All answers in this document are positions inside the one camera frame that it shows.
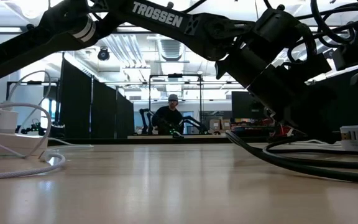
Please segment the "black jacket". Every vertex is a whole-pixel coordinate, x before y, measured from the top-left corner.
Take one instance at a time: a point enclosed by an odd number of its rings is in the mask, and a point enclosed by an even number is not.
[[[172,124],[176,127],[179,126],[180,121],[182,121],[183,116],[178,110],[172,111],[169,106],[163,106],[155,112],[152,123],[153,126],[158,126],[158,134],[170,134],[169,133],[169,124]],[[179,133],[183,134],[183,128],[179,128]]]

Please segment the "cardboard box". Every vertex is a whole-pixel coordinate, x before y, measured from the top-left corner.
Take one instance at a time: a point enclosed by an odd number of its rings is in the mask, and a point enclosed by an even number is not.
[[[222,120],[222,130],[230,130],[231,124],[229,119],[223,119]]]
[[[221,120],[212,119],[211,121],[209,121],[209,127],[214,131],[219,131],[221,129]]]

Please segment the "ceiling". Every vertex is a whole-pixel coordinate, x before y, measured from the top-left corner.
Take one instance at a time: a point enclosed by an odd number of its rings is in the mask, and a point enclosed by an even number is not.
[[[37,25],[42,16],[41,1],[47,0],[0,0],[0,27],[25,27],[28,23]],[[157,4],[167,5],[167,0],[151,0]],[[196,1],[192,0],[171,0],[174,3],[174,9],[184,10]],[[319,0],[319,10],[324,11],[332,9],[343,4],[356,1],[336,1],[330,4],[331,0]],[[286,11],[294,16],[310,14],[309,0],[270,0],[273,7],[280,3],[286,6]],[[263,0],[208,0],[200,7],[192,11],[192,14],[208,12],[220,14],[230,19],[256,21],[266,10]],[[349,21],[358,19],[358,12],[347,12],[331,16],[327,23],[329,26],[341,26]],[[309,26],[315,26],[312,19],[303,20]],[[17,34],[0,33],[0,43],[7,41]],[[72,56],[80,61],[85,67],[96,72],[102,81],[122,82],[148,80],[150,74],[168,74],[184,73],[194,74],[202,73],[205,80],[214,80],[216,74],[214,62],[209,62],[196,55],[185,46],[176,44],[152,33],[134,34],[134,35],[112,35],[111,39],[100,40],[95,46],[88,49],[73,52]],[[321,47],[319,51],[328,50]],[[110,59],[107,61],[98,60],[100,47],[108,47]],[[167,63],[164,55],[172,56],[182,54],[179,62]],[[294,57],[304,57],[305,47],[299,46],[293,51]],[[287,59],[285,51],[280,54],[273,62],[274,65],[280,65]],[[61,54],[49,56],[43,60],[48,69],[56,71],[59,76]],[[227,75],[223,80],[231,80]]]

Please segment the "man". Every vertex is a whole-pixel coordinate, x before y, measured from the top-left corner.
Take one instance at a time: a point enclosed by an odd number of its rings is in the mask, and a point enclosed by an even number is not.
[[[179,128],[179,123],[182,121],[183,116],[177,110],[178,96],[171,94],[168,97],[168,106],[163,106],[155,112],[152,123],[153,126],[158,127],[158,134],[170,135],[169,130],[172,127]],[[183,134],[183,127],[177,130],[180,134]]]

